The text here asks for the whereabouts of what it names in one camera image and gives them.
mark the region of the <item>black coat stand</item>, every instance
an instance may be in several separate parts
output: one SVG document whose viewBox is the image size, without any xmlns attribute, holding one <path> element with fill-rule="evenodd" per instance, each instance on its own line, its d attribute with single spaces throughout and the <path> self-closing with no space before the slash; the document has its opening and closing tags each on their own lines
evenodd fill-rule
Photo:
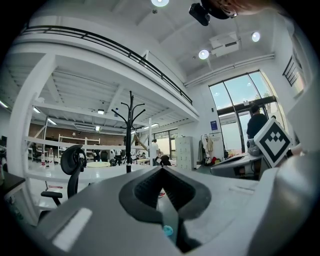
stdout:
<svg viewBox="0 0 320 256">
<path fill-rule="evenodd" d="M 138 116 L 140 116 L 143 112 L 146 110 L 142 110 L 135 118 L 134 118 L 134 111 L 135 108 L 138 106 L 143 106 L 143 104 L 138 104 L 135 107 L 133 107 L 134 104 L 134 96 L 132 95 L 132 91 L 130 91 L 130 106 L 128 104 L 125 104 L 121 102 L 122 105 L 126 105 L 128 107 L 128 120 L 126 120 L 122 115 L 111 109 L 112 112 L 117 114 L 119 117 L 121 117 L 125 124 L 126 124 L 126 140 L 125 140 L 125 157 L 122 160 L 126 159 L 126 173 L 131 173 L 131 130 L 133 127 L 133 123 L 136 120 Z"/>
</svg>

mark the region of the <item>white locker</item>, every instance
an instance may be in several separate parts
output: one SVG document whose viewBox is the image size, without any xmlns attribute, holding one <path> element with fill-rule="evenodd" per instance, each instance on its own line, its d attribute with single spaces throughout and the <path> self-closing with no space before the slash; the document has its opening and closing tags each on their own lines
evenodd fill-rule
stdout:
<svg viewBox="0 0 320 256">
<path fill-rule="evenodd" d="M 189 171 L 194 168 L 192 139 L 192 137 L 175 138 L 176 166 Z"/>
</svg>

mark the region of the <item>blue sign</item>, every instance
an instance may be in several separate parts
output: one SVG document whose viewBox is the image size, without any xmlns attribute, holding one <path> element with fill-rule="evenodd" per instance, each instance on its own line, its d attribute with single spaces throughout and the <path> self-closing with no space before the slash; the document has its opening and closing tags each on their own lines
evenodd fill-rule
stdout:
<svg viewBox="0 0 320 256">
<path fill-rule="evenodd" d="M 211 121 L 211 131 L 218 130 L 217 121 Z"/>
</svg>

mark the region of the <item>security camera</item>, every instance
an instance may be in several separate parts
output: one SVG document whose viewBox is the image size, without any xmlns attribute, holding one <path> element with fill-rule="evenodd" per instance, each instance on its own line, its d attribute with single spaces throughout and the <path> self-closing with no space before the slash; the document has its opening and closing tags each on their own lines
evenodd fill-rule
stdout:
<svg viewBox="0 0 320 256">
<path fill-rule="evenodd" d="M 208 26 L 210 22 L 209 13 L 200 3 L 193 3 L 189 9 L 189 14 L 194 17 L 203 26 Z"/>
</svg>

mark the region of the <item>air conditioning unit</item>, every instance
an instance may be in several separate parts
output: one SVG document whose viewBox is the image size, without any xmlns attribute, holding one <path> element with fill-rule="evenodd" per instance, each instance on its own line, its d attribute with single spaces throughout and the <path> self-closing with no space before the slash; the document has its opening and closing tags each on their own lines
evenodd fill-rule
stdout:
<svg viewBox="0 0 320 256">
<path fill-rule="evenodd" d="M 75 123 L 74 127 L 77 130 L 83 131 L 83 132 L 94 132 L 94 131 L 96 131 L 96 127 L 93 126 L 93 125 L 89 125 L 89 124 Z"/>
<path fill-rule="evenodd" d="M 211 54 L 217 57 L 239 50 L 239 39 L 236 32 L 220 34 L 210 38 L 209 40 L 213 48 Z"/>
</svg>

